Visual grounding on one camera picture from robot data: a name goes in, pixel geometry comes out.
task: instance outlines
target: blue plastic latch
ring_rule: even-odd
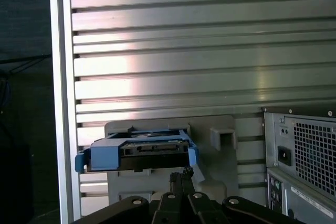
[[[75,157],[75,171],[78,173],[84,172],[84,166],[87,165],[90,149],[79,152]]]

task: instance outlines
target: dark background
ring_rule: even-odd
[[[47,54],[51,54],[50,0],[0,0],[0,62]],[[23,63],[0,64],[0,69],[9,71]],[[47,58],[10,76],[12,96],[0,115],[9,130],[30,146],[35,208],[32,223],[59,222],[52,75],[52,59]],[[2,174],[2,179],[10,178]]]

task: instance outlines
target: label sticker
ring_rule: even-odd
[[[316,201],[314,201],[313,199],[309,198],[307,195],[303,194],[302,192],[300,192],[299,190],[295,189],[294,187],[291,187],[290,189],[292,190],[293,193],[295,193],[296,195],[298,195],[300,198],[304,199],[306,202],[310,203],[311,205],[313,205],[314,207],[316,207],[317,209],[319,209],[322,213],[328,215],[331,219],[334,218],[334,214],[331,211],[329,211],[327,208],[321,206]]]

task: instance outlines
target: computer tower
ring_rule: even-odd
[[[307,224],[336,223],[336,112],[264,112],[269,207]]]

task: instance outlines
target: black cable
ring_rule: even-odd
[[[26,63],[23,63],[23,64],[21,64],[21,65],[15,67],[15,68],[12,68],[10,71],[8,71],[8,73],[9,73],[9,74],[13,74],[13,71],[14,71],[14,70],[19,69],[19,68],[21,68],[21,67],[24,67],[25,65],[28,65],[28,64],[30,64],[30,63],[32,63],[32,62],[34,62],[34,61],[35,61],[35,60],[30,60],[30,61],[28,61],[28,62],[26,62]]]
[[[29,56],[29,57],[16,58],[16,59],[6,59],[6,60],[0,60],[0,65],[1,64],[8,64],[8,63],[22,62],[22,61],[47,59],[47,58],[51,58],[51,57],[52,57],[52,54],[47,54],[47,55]]]
[[[9,73],[10,73],[11,75],[14,75],[14,74],[17,74],[17,73],[21,73],[22,71],[24,71],[24,70],[26,70],[26,69],[28,69],[28,68],[31,68],[32,66],[34,66],[34,65],[36,65],[36,64],[38,64],[38,63],[44,61],[45,59],[46,59],[46,58],[39,59],[39,60],[32,60],[32,61],[27,62],[27,63],[25,63],[25,64],[22,64],[22,65],[20,65],[20,66],[18,66],[18,67],[15,67],[14,69],[11,69],[11,70],[9,71]],[[23,69],[20,69],[20,70],[18,70],[18,71],[16,71],[16,72],[13,72],[13,70],[18,69],[18,68],[21,68],[21,67],[26,66],[26,65],[28,65],[28,66],[25,67],[25,68],[23,68]]]

